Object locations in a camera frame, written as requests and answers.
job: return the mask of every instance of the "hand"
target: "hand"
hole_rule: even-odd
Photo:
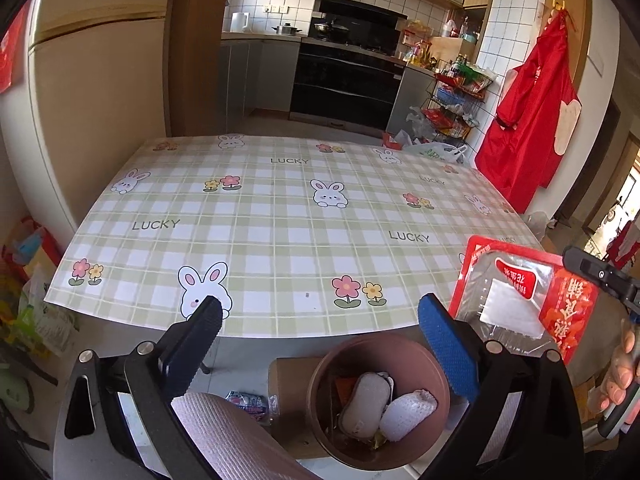
[[[592,412],[597,413],[606,410],[612,402],[615,405],[620,405],[625,400],[626,389],[631,385],[632,381],[636,380],[640,383],[640,364],[638,368],[634,370],[630,357],[630,352],[635,343],[636,337],[634,331],[631,329],[630,323],[628,320],[623,320],[622,342],[620,346],[613,351],[611,366],[607,371],[607,375],[604,377],[599,390],[594,392],[593,397],[590,399],[590,409]],[[638,415],[638,411],[640,411],[640,402],[638,402],[635,409],[629,413],[625,422],[632,424],[636,419],[636,415]]]

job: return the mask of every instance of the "metal screw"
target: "metal screw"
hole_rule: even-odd
[[[147,355],[147,354],[151,354],[151,352],[154,350],[154,344],[151,341],[145,341],[142,342],[138,345],[138,347],[136,348],[136,351],[140,354],[140,355]]]
[[[93,358],[94,358],[94,353],[91,352],[91,350],[85,350],[81,352],[80,355],[78,356],[78,360],[81,363],[88,363]]]
[[[561,356],[555,350],[549,350],[546,353],[546,358],[549,359],[553,363],[557,363],[561,359]]]
[[[502,352],[502,345],[497,341],[488,341],[485,345],[486,349],[492,354],[499,354]]]

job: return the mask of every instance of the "red label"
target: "red label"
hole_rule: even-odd
[[[536,289],[538,280],[535,272],[523,267],[512,266],[500,258],[495,259],[495,266],[507,277],[507,280],[510,281],[511,285],[523,298],[530,300],[533,297],[533,291]]]

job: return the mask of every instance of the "refrigerator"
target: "refrigerator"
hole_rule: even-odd
[[[31,0],[0,125],[27,206],[63,249],[135,150],[166,136],[166,13],[167,0]]]

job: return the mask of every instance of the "white kettle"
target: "white kettle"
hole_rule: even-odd
[[[249,31],[249,13],[234,12],[231,15],[231,32],[248,32]]]

